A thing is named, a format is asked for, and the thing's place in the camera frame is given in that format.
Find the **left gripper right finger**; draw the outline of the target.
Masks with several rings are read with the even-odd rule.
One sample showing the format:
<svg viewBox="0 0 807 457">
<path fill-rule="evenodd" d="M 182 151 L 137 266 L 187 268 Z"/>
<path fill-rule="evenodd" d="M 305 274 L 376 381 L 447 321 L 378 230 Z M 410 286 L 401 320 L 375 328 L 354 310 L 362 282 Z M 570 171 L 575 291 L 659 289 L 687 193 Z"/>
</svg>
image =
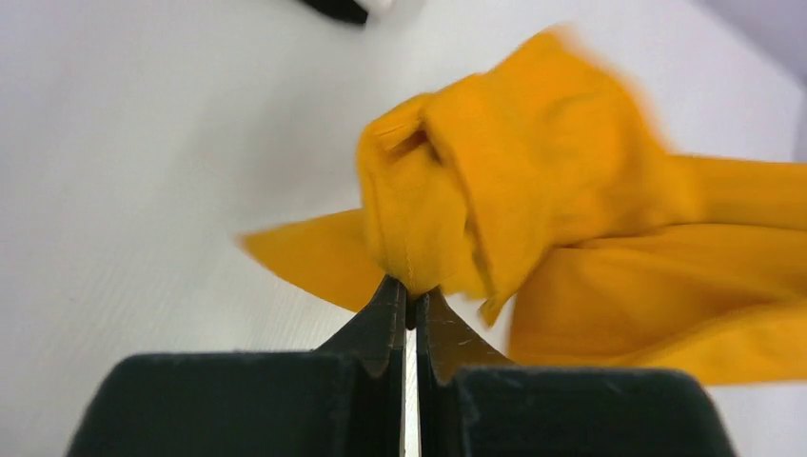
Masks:
<svg viewBox="0 0 807 457">
<path fill-rule="evenodd" d="M 520 366 L 432 290 L 414 304 L 424 456 L 732 456 L 701 385 L 672 369 Z"/>
</svg>

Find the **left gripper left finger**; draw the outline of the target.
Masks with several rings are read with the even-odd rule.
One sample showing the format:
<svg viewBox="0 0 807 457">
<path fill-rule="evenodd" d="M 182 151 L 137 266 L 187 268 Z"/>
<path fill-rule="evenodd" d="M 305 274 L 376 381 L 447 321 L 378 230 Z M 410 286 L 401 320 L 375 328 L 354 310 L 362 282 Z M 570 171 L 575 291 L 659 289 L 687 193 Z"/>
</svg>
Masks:
<svg viewBox="0 0 807 457">
<path fill-rule="evenodd" d="M 404 308 L 386 277 L 317 348 L 144 353 L 119 362 L 71 456 L 400 456 Z"/>
</svg>

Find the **yellow t shirt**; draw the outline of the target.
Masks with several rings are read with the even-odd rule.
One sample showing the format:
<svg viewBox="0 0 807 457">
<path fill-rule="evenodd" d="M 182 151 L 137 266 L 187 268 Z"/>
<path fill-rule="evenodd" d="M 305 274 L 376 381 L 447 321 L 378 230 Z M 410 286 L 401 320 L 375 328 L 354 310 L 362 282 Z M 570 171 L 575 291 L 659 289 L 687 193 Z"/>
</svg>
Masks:
<svg viewBox="0 0 807 457">
<path fill-rule="evenodd" d="M 805 166 L 669 151 L 556 30 L 371 122 L 357 166 L 359 209 L 246 251 L 352 311 L 386 275 L 477 300 L 488 325 L 513 301 L 523 365 L 806 377 Z"/>
</svg>

